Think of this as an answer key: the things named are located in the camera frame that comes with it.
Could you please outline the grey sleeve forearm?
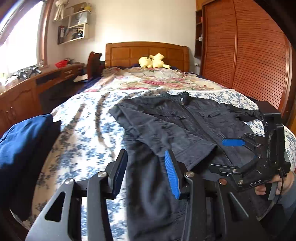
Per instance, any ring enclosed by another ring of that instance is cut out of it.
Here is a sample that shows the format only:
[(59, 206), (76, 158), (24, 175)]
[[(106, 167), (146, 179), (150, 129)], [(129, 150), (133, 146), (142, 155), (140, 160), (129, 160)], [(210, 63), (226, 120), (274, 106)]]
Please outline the grey sleeve forearm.
[(283, 207), (285, 216), (289, 219), (295, 211), (296, 190), (295, 183), (290, 187), (286, 194), (282, 195), (279, 204)]

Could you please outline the person's right hand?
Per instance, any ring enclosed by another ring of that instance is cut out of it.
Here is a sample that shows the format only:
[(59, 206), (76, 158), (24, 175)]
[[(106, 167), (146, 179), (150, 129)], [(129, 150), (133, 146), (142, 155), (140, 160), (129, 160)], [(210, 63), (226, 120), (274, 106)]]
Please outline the person's right hand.
[(270, 183), (275, 183), (277, 185), (275, 194), (284, 195), (293, 185), (294, 181), (295, 181), (295, 173), (290, 171), (287, 173), (287, 176), (285, 178), (281, 179), (279, 175), (275, 175), (269, 182), (267, 182), (266, 184), (256, 186), (254, 190), (256, 195), (262, 196), (266, 194), (266, 191), (267, 191), (266, 185)]

